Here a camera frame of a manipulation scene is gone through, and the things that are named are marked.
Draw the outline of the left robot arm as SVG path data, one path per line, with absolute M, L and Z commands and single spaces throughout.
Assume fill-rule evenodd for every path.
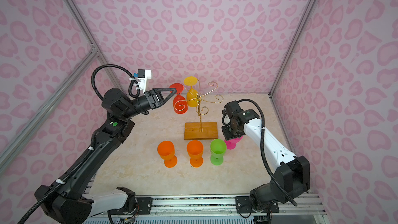
M 138 212 L 135 192 L 125 187 L 100 195 L 85 195 L 85 189 L 106 159 L 128 138 L 135 123 L 131 120 L 139 114 L 163 106 L 177 90 L 155 88 L 144 95 L 130 99 L 120 89 L 108 90 L 102 100 L 107 111 L 104 124 L 96 129 L 89 147 L 76 162 L 50 186 L 40 186 L 34 196 L 37 202 L 22 217 L 28 219 L 39 207 L 60 224 L 82 224 L 91 216 L 118 209 L 127 214 Z

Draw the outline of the green wine glass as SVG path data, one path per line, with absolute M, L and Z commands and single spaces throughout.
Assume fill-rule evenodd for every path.
M 227 151 L 227 145 L 224 140 L 215 139 L 210 143 L 211 157 L 210 161 L 215 166 L 220 166 L 224 162 L 224 155 Z

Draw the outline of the orange wine glass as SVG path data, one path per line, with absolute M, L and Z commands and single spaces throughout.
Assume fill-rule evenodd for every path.
M 178 160 L 175 156 L 174 144 L 171 141 L 163 141 L 157 147 L 159 156 L 164 160 L 164 165 L 167 168 L 173 168 Z
M 203 164 L 203 150 L 204 146 L 200 141 L 193 140 L 187 145 L 187 152 L 190 157 L 190 164 L 194 168 L 199 168 Z

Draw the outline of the red wine glass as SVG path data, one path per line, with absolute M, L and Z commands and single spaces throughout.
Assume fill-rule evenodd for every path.
M 170 88 L 176 89 L 176 96 L 173 99 L 173 109 L 176 114 L 184 114 L 188 110 L 188 105 L 185 97 L 181 94 L 184 91 L 184 86 L 180 83 L 174 83 L 170 86 Z

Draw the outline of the pink wine glass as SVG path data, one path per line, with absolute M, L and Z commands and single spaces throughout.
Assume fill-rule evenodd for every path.
M 225 142 L 225 144 L 226 144 L 226 146 L 227 146 L 227 149 L 228 149 L 228 150 L 233 150 L 233 149 L 235 149 L 236 144 L 237 144 L 238 142 L 240 142 L 242 138 L 243 138 L 243 136 L 241 136 L 241 137 L 239 137 L 239 138 L 234 138 L 234 139 L 231 139 L 231 140 L 225 140 L 224 142 Z

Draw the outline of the yellow wine glass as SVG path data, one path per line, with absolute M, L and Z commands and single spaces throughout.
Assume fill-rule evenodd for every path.
M 194 86 L 198 83 L 198 79 L 194 76 L 189 76 L 184 79 L 183 83 L 186 86 L 190 87 L 187 91 L 187 96 L 186 96 L 187 105 L 189 107 L 197 107 L 198 106 L 198 102 L 197 102 L 198 91 L 196 89 L 194 89 Z

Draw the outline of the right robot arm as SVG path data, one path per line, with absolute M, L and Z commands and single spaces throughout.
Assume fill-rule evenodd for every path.
M 249 193 L 251 211 L 266 212 L 266 223 L 272 222 L 272 207 L 279 203 L 291 203 L 297 206 L 295 198 L 311 188 L 310 162 L 305 156 L 298 157 L 288 150 L 265 126 L 265 116 L 260 106 L 254 101 L 256 110 L 241 108 L 241 100 L 232 101 L 224 106 L 222 133 L 227 141 L 250 137 L 260 148 L 262 163 L 270 177 L 270 182 L 263 184 Z

